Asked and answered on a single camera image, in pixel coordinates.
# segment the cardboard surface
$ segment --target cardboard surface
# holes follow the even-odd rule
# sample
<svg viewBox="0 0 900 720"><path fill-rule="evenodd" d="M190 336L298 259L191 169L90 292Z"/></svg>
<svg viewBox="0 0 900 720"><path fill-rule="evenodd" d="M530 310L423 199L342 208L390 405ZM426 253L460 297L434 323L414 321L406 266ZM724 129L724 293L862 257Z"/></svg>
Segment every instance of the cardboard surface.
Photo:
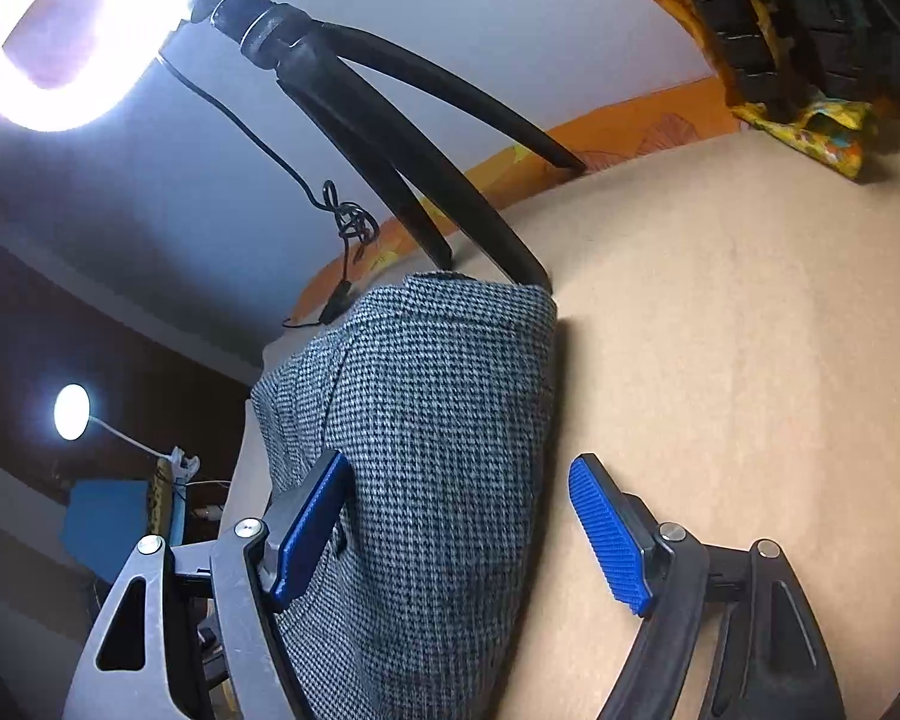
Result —
<svg viewBox="0 0 900 720"><path fill-rule="evenodd" d="M896 151L874 157L871 185L749 132L506 213L552 272L565 359L547 531L499 718L595 718L634 639L567 497L581 452L701 541L778 541L850 720L900 690L900 124L885 129ZM462 271L503 279L451 242ZM417 269L410 257L384 279ZM681 719L697 717L714 635L711 621Z"/></svg>

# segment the screw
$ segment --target screw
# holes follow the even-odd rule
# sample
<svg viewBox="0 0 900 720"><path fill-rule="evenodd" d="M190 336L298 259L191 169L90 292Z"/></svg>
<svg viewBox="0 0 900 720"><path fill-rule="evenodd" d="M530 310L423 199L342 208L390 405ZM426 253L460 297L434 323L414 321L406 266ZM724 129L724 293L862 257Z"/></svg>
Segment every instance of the screw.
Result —
<svg viewBox="0 0 900 720"><path fill-rule="evenodd" d="M687 538L687 531L676 522L664 522L660 526L660 536L663 536L663 541L683 541Z"/></svg>
<svg viewBox="0 0 900 720"><path fill-rule="evenodd" d="M154 552L159 552L162 546L163 539L151 533L149 536L144 536L140 541L137 541L137 552L141 555L152 555Z"/></svg>
<svg viewBox="0 0 900 720"><path fill-rule="evenodd" d="M240 538L253 538L263 530L264 524L254 517L247 517L247 519L242 519L238 522L234 528L233 532L237 533L237 536Z"/></svg>
<svg viewBox="0 0 900 720"><path fill-rule="evenodd" d="M756 551L760 553L760 557L780 557L780 545L768 538L761 538L756 542Z"/></svg>

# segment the houndstooth fabric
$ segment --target houndstooth fabric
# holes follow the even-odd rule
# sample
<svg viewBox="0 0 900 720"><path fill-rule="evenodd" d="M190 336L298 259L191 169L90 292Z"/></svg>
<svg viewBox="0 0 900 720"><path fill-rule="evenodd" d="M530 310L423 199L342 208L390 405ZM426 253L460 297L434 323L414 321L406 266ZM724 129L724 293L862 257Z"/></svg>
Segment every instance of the houndstooth fabric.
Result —
<svg viewBox="0 0 900 720"><path fill-rule="evenodd" d="M536 287L410 276L253 389L275 493L324 448L356 475L277 620L320 720L484 711L527 569L555 322Z"/></svg>

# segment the black tripod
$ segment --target black tripod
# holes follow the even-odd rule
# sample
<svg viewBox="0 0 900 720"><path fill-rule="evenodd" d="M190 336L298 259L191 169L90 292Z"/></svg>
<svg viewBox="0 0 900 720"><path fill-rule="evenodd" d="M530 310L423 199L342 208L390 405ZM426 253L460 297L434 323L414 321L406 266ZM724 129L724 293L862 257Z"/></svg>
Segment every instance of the black tripod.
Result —
<svg viewBox="0 0 900 720"><path fill-rule="evenodd" d="M222 0L213 26L240 44L338 148L427 256L450 269L452 251L401 175L429 197L518 284L549 290L543 265L480 191L389 100L351 70L349 59L415 86L523 143L557 167L583 172L570 151L499 101L389 41L311 19L290 4Z"/></svg>

